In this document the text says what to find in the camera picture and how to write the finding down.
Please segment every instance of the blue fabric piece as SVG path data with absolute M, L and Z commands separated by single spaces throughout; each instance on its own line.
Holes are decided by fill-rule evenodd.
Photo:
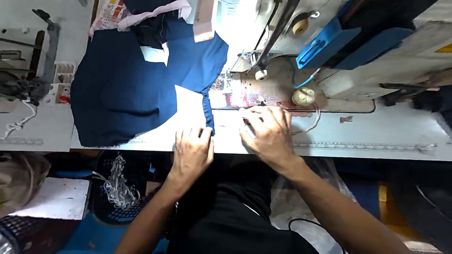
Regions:
M 170 52 L 168 67 L 178 72 L 168 77 L 170 82 L 203 95 L 206 126 L 212 127 L 212 135 L 215 135 L 208 92 L 226 63 L 229 46 L 217 33 L 211 40 L 194 42 L 193 25 L 181 19 L 168 22 L 166 39 Z
M 115 146 L 166 122 L 177 111 L 174 85 L 203 95 L 206 125 L 213 128 L 208 99 L 226 62 L 228 45 L 216 34 L 195 43 L 192 25 L 168 20 L 169 58 L 144 60 L 135 35 L 96 31 L 71 87 L 74 123 L 83 146 Z

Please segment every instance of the measuring tape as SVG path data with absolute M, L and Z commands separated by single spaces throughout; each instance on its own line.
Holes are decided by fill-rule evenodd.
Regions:
M 430 151 L 437 145 L 389 145 L 370 143 L 330 143 L 330 142 L 294 142 L 293 147 L 308 148 L 340 148 L 340 149 L 370 149 L 370 150 L 390 150 L 390 151 Z
M 0 139 L 0 145 L 42 146 L 43 144 L 42 138 L 7 137 Z

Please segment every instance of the white cable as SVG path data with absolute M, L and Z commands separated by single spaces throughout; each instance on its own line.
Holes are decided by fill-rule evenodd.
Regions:
M 105 181 L 104 190 L 107 194 L 108 201 L 114 203 L 115 208 L 121 208 L 122 210 L 127 211 L 138 203 L 138 200 L 140 200 L 140 192 L 135 190 L 135 186 L 129 188 L 126 185 L 127 179 L 125 179 L 122 174 L 125 163 L 126 161 L 118 153 L 118 156 L 113 161 L 113 166 L 110 170 L 111 176 L 108 177 L 108 180 L 97 172 L 93 172 L 93 174 L 98 177 L 93 178 Z M 135 191 L 138 194 L 138 198 L 133 195 Z
M 7 124 L 5 135 L 3 136 L 3 138 L 0 139 L 6 139 L 13 131 L 22 129 L 26 122 L 28 122 L 30 119 L 36 116 L 38 108 L 30 103 L 31 102 L 30 98 L 27 98 L 26 100 L 21 100 L 21 102 L 31 109 L 32 111 L 31 116 L 25 117 L 19 122 Z
M 314 129 L 315 127 L 317 127 L 317 124 L 319 124 L 319 121 L 320 121 L 320 115 L 321 115 L 321 113 L 320 113 L 320 108 L 319 108 L 319 106 L 317 105 L 317 103 L 315 103 L 315 102 L 313 102 L 312 105 L 314 106 L 315 112 L 316 112 L 316 114 L 317 114 L 317 117 L 316 117 L 316 119 L 315 119 L 314 124 L 311 125 L 309 128 L 307 128 L 307 129 L 304 130 L 304 131 L 292 132 L 292 135 L 296 135 L 296 134 L 299 134 L 299 133 L 308 133 L 310 130 L 312 130 L 312 129 Z

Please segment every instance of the clear plastic bag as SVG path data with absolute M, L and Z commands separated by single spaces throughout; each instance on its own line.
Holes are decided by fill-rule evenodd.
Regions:
M 356 202 L 351 191 L 337 174 L 332 159 L 309 157 L 305 158 L 305 161 L 322 179 Z M 270 206 L 272 209 L 270 221 L 278 229 L 288 230 L 289 221 L 297 218 L 308 219 L 319 223 L 298 191 L 282 176 L 273 185 Z M 333 237 L 325 229 L 313 223 L 294 221 L 291 224 L 291 229 L 310 242 L 320 254 L 342 253 L 342 248 Z

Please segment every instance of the black pants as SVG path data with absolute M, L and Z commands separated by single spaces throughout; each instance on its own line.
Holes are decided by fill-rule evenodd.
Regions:
M 225 169 L 214 162 L 179 201 L 167 253 L 318 254 L 298 233 L 271 225 L 278 175 L 270 167 L 250 161 Z
M 175 227 L 189 230 L 210 211 L 216 197 L 234 196 L 270 222 L 271 189 L 278 174 L 262 161 L 247 161 L 231 168 L 214 161 L 179 201 Z

